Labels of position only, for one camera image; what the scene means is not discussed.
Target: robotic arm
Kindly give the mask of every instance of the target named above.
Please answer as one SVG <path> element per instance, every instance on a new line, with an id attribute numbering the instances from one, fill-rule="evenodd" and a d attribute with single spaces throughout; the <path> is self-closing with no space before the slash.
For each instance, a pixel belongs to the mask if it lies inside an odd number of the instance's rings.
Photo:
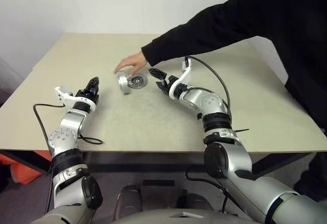
<path id="1" fill-rule="evenodd" d="M 252 162 L 240 139 L 233 131 L 227 107 L 222 98 L 207 90 L 188 86 L 191 59 L 183 62 L 180 78 L 150 69 L 158 79 L 157 86 L 171 99 L 198 112 L 204 128 L 204 164 L 207 173 L 222 183 L 237 200 L 242 210 L 260 223 L 317 224 L 325 223 L 327 211 L 319 203 L 299 195 L 279 181 L 252 174 Z"/>
<path id="2" fill-rule="evenodd" d="M 75 97 L 65 87 L 55 88 L 58 99 L 68 107 L 58 129 L 48 140 L 52 154 L 55 208 L 32 224 L 90 223 L 96 209 L 102 204 L 99 185 L 89 175 L 82 151 L 76 143 L 88 116 L 96 109 L 98 91 L 98 77 L 91 79 L 86 88 L 79 90 Z"/>

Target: orange object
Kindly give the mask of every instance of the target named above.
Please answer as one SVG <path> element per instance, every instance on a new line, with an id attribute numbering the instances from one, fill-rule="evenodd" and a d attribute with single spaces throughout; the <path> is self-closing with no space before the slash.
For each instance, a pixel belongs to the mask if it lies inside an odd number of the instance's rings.
<path id="1" fill-rule="evenodd" d="M 44 157 L 45 159 L 48 159 L 51 161 L 51 155 L 49 151 L 35 151 L 40 156 Z M 38 178 L 40 175 L 42 175 L 41 172 L 31 169 L 30 167 L 18 163 L 15 160 L 12 160 L 11 158 L 1 155 L 0 154 L 0 163 L 3 165 L 11 165 L 11 176 L 15 182 L 20 182 L 24 185 L 27 185 L 28 183 L 32 182 L 34 179 Z"/>

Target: beige table surface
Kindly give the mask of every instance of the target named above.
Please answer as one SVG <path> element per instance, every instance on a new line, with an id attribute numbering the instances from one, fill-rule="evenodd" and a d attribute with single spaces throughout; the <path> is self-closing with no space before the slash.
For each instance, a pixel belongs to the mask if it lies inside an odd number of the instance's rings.
<path id="1" fill-rule="evenodd" d="M 89 151 L 203 151 L 202 122 L 196 113 L 166 97 L 148 73 L 148 85 L 120 91 L 113 69 L 154 35 L 65 34 L 0 109 L 0 149 L 47 150 L 32 106 L 57 104 L 54 87 L 74 94 L 98 76 L 99 104 L 83 133 L 103 145 L 79 141 Z M 231 97 L 233 128 L 248 152 L 327 151 L 327 139 L 294 102 L 281 81 L 246 41 L 199 55 L 225 80 Z M 224 92 L 213 74 L 193 62 L 191 85 Z M 181 75 L 181 59 L 160 63 L 169 75 Z M 57 128 L 65 108 L 39 107 L 46 130 Z"/>

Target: black sleeve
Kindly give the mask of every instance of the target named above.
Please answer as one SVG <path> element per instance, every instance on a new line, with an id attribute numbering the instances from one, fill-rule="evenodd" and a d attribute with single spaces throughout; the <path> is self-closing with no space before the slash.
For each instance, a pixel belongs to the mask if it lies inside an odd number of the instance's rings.
<path id="1" fill-rule="evenodd" d="M 155 64 L 177 57 L 210 52 L 253 36 L 267 37 L 260 0 L 228 0 L 206 8 L 142 47 Z"/>

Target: human hand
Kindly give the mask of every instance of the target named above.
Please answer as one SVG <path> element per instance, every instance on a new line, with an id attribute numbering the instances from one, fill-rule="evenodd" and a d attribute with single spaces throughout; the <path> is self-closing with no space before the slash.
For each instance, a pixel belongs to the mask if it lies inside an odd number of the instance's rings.
<path id="1" fill-rule="evenodd" d="M 147 60 L 144 56 L 144 54 L 139 52 L 138 54 L 131 55 L 125 59 L 123 59 L 114 69 L 114 72 L 117 73 L 121 68 L 126 66 L 133 66 L 133 69 L 130 73 L 130 76 L 134 76 L 139 70 L 141 70 L 143 67 L 147 65 Z"/>

